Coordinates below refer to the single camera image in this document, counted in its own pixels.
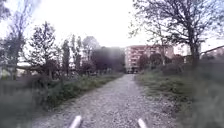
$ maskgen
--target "bush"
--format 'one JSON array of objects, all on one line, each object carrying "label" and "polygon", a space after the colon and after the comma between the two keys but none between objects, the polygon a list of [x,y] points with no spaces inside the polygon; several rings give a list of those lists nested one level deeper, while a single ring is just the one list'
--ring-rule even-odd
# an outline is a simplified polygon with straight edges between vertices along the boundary
[{"label": "bush", "polygon": [[0,127],[16,128],[17,124],[30,121],[39,111],[30,90],[0,94]]},{"label": "bush", "polygon": [[149,63],[151,65],[151,69],[154,69],[156,68],[156,66],[161,65],[162,64],[161,54],[159,53],[152,54],[149,57]]},{"label": "bush", "polygon": [[191,55],[187,55],[187,56],[186,56],[186,63],[191,64],[192,61],[193,61],[192,56],[191,56]]},{"label": "bush", "polygon": [[42,106],[45,110],[56,107],[64,101],[76,98],[84,92],[98,88],[103,84],[120,77],[120,74],[109,74],[103,76],[83,76],[77,78],[74,82],[53,83],[54,86],[49,88],[36,90],[35,100],[37,104]]},{"label": "bush", "polygon": [[142,70],[148,68],[148,62],[149,62],[148,56],[146,54],[141,55],[138,60],[139,69]]},{"label": "bush", "polygon": [[215,57],[212,56],[212,55],[207,55],[207,54],[204,54],[202,57],[201,57],[202,60],[214,60]]},{"label": "bush", "polygon": [[86,74],[88,72],[93,72],[95,70],[95,66],[91,61],[85,61],[82,64],[81,72],[82,74]]},{"label": "bush", "polygon": [[178,64],[178,65],[183,64],[184,63],[184,57],[179,55],[179,54],[176,54],[176,55],[173,56],[172,62],[174,64]]},{"label": "bush", "polygon": [[27,87],[32,89],[47,89],[56,86],[57,82],[52,81],[46,75],[35,75],[27,78]]},{"label": "bush", "polygon": [[162,72],[164,75],[179,75],[182,73],[182,69],[178,64],[167,64],[162,67]]}]

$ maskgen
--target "weeds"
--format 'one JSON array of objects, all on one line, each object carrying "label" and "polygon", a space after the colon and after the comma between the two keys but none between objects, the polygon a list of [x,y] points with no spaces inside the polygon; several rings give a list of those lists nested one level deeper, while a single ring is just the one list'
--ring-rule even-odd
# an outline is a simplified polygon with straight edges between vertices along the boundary
[{"label": "weeds", "polygon": [[0,81],[0,128],[15,128],[17,124],[28,122],[43,113],[43,110],[57,107],[121,75],[79,77],[64,82],[50,81],[40,76],[28,80]]},{"label": "weeds", "polygon": [[137,80],[153,93],[175,102],[174,115],[184,128],[224,128],[224,68],[217,61],[201,61],[197,70],[182,75],[145,71]]}]

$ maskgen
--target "tree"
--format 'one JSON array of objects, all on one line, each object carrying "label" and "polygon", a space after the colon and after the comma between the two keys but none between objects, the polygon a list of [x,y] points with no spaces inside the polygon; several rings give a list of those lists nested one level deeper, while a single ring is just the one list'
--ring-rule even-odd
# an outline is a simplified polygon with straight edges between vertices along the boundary
[{"label": "tree", "polygon": [[125,65],[125,53],[124,50],[121,48],[111,47],[108,48],[109,52],[109,62],[111,63],[111,69],[115,71],[123,71]]},{"label": "tree", "polygon": [[82,63],[82,66],[81,66],[81,72],[82,73],[87,73],[87,72],[91,72],[91,71],[94,71],[94,70],[95,70],[95,67],[94,67],[94,65],[91,61],[84,61]]},{"label": "tree", "polygon": [[61,66],[61,62],[62,62],[62,49],[61,49],[61,47],[59,47],[59,46],[56,46],[55,47],[55,50],[56,50],[56,61],[57,61],[57,64],[59,65],[59,66]]},{"label": "tree", "polygon": [[161,65],[162,64],[161,54],[154,53],[154,54],[150,55],[149,63],[151,65],[151,68],[156,68],[156,66]]},{"label": "tree", "polygon": [[147,42],[153,43],[159,47],[159,51],[162,57],[163,65],[165,65],[165,49],[167,48],[165,34],[163,31],[164,27],[162,22],[159,20],[160,17],[157,15],[152,21],[144,19],[145,21],[141,23],[142,17],[135,14],[135,24],[131,22],[131,32],[129,33],[131,37],[136,36],[138,33],[145,32],[147,35],[150,35],[150,38],[147,39]]},{"label": "tree", "polygon": [[80,69],[81,55],[80,51],[82,48],[81,37],[78,37],[78,40],[75,40],[75,35],[72,35],[71,39],[71,51],[73,53],[73,61],[76,69]]},{"label": "tree", "polygon": [[26,61],[33,66],[42,66],[56,55],[54,47],[54,28],[47,22],[35,27],[35,32],[29,42],[31,47]]},{"label": "tree", "polygon": [[93,50],[91,60],[97,70],[113,69],[123,71],[124,51],[120,48],[106,48]]},{"label": "tree", "polygon": [[100,46],[99,46],[98,41],[93,36],[87,36],[83,40],[83,48],[84,48],[84,53],[87,56],[87,60],[90,60],[92,50],[95,50],[99,47]]},{"label": "tree", "polygon": [[106,47],[93,50],[91,60],[96,67],[96,70],[105,70],[111,68],[111,60],[109,59],[109,50]]},{"label": "tree", "polygon": [[0,64],[3,64],[6,62],[6,51],[4,49],[4,41],[0,40]]},{"label": "tree", "polygon": [[6,0],[0,0],[0,22],[10,16],[10,11],[7,7],[5,7],[5,2]]},{"label": "tree", "polygon": [[184,63],[184,57],[180,54],[176,54],[173,56],[172,61],[174,64],[183,64]]},{"label": "tree", "polygon": [[69,60],[70,60],[70,49],[68,46],[69,41],[65,40],[62,46],[63,58],[62,58],[62,69],[64,72],[69,73]]},{"label": "tree", "polygon": [[138,60],[138,65],[139,65],[139,69],[146,69],[147,66],[149,64],[149,58],[146,54],[143,54],[140,56],[139,60]]},{"label": "tree", "polygon": [[189,45],[193,67],[198,64],[199,48],[206,33],[220,25],[219,21],[224,18],[223,2],[219,0],[135,0],[134,7],[136,16],[143,20],[142,26],[157,23],[165,34],[149,31],[166,42]]},{"label": "tree", "polygon": [[22,0],[19,1],[18,8],[10,21],[10,33],[4,44],[7,52],[8,63],[15,65],[12,69],[12,77],[16,78],[17,63],[19,62],[20,53],[25,45],[24,31],[30,23],[30,18],[34,12],[38,0]]}]

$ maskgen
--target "shrub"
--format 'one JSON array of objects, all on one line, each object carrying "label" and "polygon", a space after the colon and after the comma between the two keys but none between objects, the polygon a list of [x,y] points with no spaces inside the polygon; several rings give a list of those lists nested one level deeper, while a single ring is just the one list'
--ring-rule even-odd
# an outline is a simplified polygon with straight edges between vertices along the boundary
[{"label": "shrub", "polygon": [[215,57],[212,55],[204,54],[204,55],[202,55],[201,59],[202,60],[213,60],[213,59],[215,59]]},{"label": "shrub", "polygon": [[173,56],[172,62],[174,64],[178,64],[178,65],[183,64],[184,63],[184,57],[179,55],[179,54],[176,54],[176,55]]},{"label": "shrub", "polygon": [[52,81],[46,75],[35,75],[28,78],[27,87],[32,89],[46,89],[56,86],[57,82]]},{"label": "shrub", "polygon": [[149,63],[151,65],[151,68],[156,68],[157,65],[161,65],[162,64],[161,54],[159,53],[152,54],[149,57]]},{"label": "shrub", "polygon": [[178,75],[182,73],[182,69],[177,64],[167,64],[162,67],[162,72],[164,75]]},{"label": "shrub", "polygon": [[138,60],[138,65],[139,65],[140,70],[146,69],[148,66],[148,62],[149,62],[148,56],[145,54],[141,55]]},{"label": "shrub", "polygon": [[42,106],[42,108],[48,110],[60,105],[68,99],[76,98],[84,92],[100,87],[119,76],[119,74],[109,74],[96,77],[83,76],[77,78],[75,82],[57,82],[54,83],[54,86],[51,86],[51,88],[47,86],[45,89],[36,90],[35,100],[37,104]]},{"label": "shrub", "polygon": [[184,65],[182,75],[142,73],[138,80],[175,102],[174,116],[186,128],[224,127],[223,61],[200,60],[195,70]]},{"label": "shrub", "polygon": [[186,56],[186,63],[192,64],[192,56],[191,55]]},{"label": "shrub", "polygon": [[17,124],[30,121],[39,111],[30,90],[1,93],[0,100],[1,128],[16,128]]},{"label": "shrub", "polygon": [[81,66],[81,73],[86,74],[88,72],[93,72],[95,70],[95,66],[91,61],[84,61]]}]

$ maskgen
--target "vegetation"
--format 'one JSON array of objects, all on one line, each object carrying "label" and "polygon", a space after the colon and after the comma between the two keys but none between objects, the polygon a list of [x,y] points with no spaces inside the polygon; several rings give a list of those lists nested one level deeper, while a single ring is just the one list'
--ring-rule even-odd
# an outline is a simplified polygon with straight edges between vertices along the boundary
[{"label": "vegetation", "polygon": [[0,21],[10,16],[10,10],[5,7],[6,0],[0,0]]},{"label": "vegetation", "polygon": [[140,22],[137,30],[156,35],[162,45],[188,45],[193,67],[197,66],[206,34],[223,26],[221,0],[135,0],[133,5],[137,23]]},{"label": "vegetation", "polygon": [[7,70],[11,74],[12,79],[16,79],[17,65],[21,57],[23,47],[26,43],[24,32],[30,24],[32,13],[39,4],[39,0],[21,0],[17,1],[18,7],[15,13],[10,17],[9,34],[3,41],[5,51],[4,63],[12,64],[12,70]]},{"label": "vegetation", "polygon": [[181,73],[145,70],[136,79],[149,94],[162,94],[175,102],[171,115],[186,128],[221,128],[223,124],[223,60],[201,60],[196,70],[184,65]]},{"label": "vegetation", "polygon": [[80,76],[69,81],[52,81],[40,75],[17,81],[3,80],[0,83],[0,127],[14,128],[121,75]]},{"label": "vegetation", "polygon": [[140,70],[146,69],[148,67],[148,61],[149,58],[147,55],[145,54],[141,55],[138,60],[139,69]]},{"label": "vegetation", "polygon": [[120,48],[106,48],[94,50],[91,60],[96,70],[113,69],[115,71],[124,70],[124,51]]},{"label": "vegetation", "polygon": [[62,46],[63,50],[63,57],[62,57],[62,70],[67,73],[69,73],[69,59],[70,59],[70,49],[68,46],[69,41],[65,40],[64,44]]}]

